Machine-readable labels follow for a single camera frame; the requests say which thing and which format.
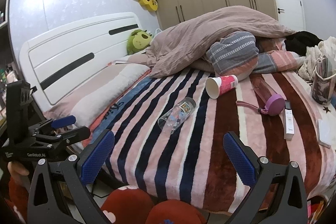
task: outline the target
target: bed sheet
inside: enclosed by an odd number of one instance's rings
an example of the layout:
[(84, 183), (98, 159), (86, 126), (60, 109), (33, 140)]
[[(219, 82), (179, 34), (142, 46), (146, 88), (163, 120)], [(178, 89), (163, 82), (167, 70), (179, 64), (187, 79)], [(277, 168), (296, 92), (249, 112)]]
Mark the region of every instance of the bed sheet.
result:
[[(217, 100), (205, 90), (205, 81), (212, 76), (187, 68), (160, 79), (145, 77), (111, 107), (92, 135), (93, 141), (106, 128), (115, 134), (115, 147), (106, 162), (109, 172), (161, 199), (232, 213), (249, 190), (223, 149), (224, 134), (234, 131), (258, 156), (277, 164), (298, 162), (307, 195), (322, 193), (335, 175), (336, 136), (332, 148), (320, 146), (316, 122), (323, 118), (336, 128), (335, 109), (314, 102), (309, 85), (294, 72), (250, 75)], [(270, 117), (236, 106), (236, 100), (263, 106), (251, 86), (251, 79), (258, 76), (291, 101), (295, 120), (291, 141), (284, 140), (282, 113)], [(157, 119), (186, 96), (199, 107), (175, 133), (161, 134)]]

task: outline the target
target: tiled floor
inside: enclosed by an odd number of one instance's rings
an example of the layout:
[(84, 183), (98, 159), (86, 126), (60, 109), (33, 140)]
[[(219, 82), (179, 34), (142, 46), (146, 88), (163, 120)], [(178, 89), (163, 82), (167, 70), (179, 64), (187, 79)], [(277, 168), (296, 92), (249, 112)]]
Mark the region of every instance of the tiled floor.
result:
[[(92, 184), (89, 184), (87, 186), (88, 190), (91, 192), (92, 190)], [(100, 181), (97, 181), (93, 193), (95, 196), (93, 199), (96, 201), (99, 207), (103, 205), (104, 201), (107, 198), (107, 195), (109, 195), (112, 192), (112, 189), (105, 184), (103, 184)], [(76, 219), (77, 221), (84, 223), (80, 213), (78, 212), (76, 206), (72, 203), (68, 203), (69, 209), (73, 215), (73, 218)], [(202, 215), (205, 217), (205, 219), (208, 218), (208, 213), (203, 210), (199, 210)], [(208, 224), (224, 224), (226, 220), (228, 219), (228, 216), (226, 215), (219, 215), (219, 214), (210, 214), (209, 222)]]

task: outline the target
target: silver bolt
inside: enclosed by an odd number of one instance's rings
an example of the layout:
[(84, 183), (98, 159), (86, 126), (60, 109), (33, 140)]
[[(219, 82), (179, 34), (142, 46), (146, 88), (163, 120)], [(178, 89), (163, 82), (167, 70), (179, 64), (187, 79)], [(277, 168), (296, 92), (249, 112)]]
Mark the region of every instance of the silver bolt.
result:
[(75, 160), (77, 160), (77, 156), (76, 155), (71, 155), (71, 156), (69, 156), (69, 161), (75, 161)]
[(261, 158), (260, 158), (260, 162), (263, 163), (263, 164), (267, 164), (267, 163), (268, 163), (268, 158), (266, 158), (266, 157), (261, 157)]
[(44, 165), (45, 164), (45, 159), (40, 159), (38, 162), (39, 165)]
[(296, 161), (292, 161), (291, 166), (293, 166), (294, 168), (298, 168), (299, 165), (297, 164)]

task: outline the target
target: pink wrist strap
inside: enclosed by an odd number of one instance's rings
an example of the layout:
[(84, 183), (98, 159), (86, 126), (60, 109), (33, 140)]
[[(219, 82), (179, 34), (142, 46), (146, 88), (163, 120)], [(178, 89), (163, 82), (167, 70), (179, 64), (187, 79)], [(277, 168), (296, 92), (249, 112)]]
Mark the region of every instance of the pink wrist strap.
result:
[(261, 107), (256, 107), (254, 105), (251, 105), (251, 104), (243, 102), (243, 101), (236, 101), (236, 105), (237, 106), (246, 106), (246, 107), (251, 108), (251, 109), (253, 109), (256, 112), (261, 113), (261, 114), (267, 114), (268, 113), (268, 111), (266, 109), (262, 109)]

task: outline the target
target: headboard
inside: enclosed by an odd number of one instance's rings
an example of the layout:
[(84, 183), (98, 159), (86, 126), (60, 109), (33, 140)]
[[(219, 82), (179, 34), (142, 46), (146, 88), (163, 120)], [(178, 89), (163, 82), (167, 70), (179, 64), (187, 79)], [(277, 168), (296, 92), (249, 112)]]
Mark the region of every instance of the headboard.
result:
[(68, 23), (25, 42), (19, 63), (25, 80), (37, 88), (33, 97), (41, 111), (126, 56), (131, 32), (141, 28), (134, 13), (117, 13)]

